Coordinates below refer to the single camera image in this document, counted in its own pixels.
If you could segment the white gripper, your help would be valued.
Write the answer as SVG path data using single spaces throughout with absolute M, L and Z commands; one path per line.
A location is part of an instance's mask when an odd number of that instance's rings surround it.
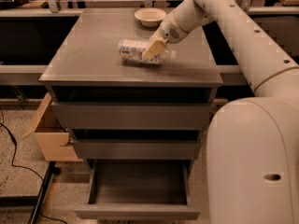
M 159 28 L 149 39 L 149 45 L 142 53 L 142 58 L 151 60 L 167 49 L 167 42 L 177 44 L 188 35 L 178 25 L 175 12 L 171 11 L 160 23 Z

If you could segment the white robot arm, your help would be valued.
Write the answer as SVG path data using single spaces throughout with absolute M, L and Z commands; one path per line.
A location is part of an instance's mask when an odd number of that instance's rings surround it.
M 223 106 L 206 137 L 210 224 L 299 224 L 299 67 L 235 0 L 184 0 L 143 55 L 215 21 L 254 95 Z

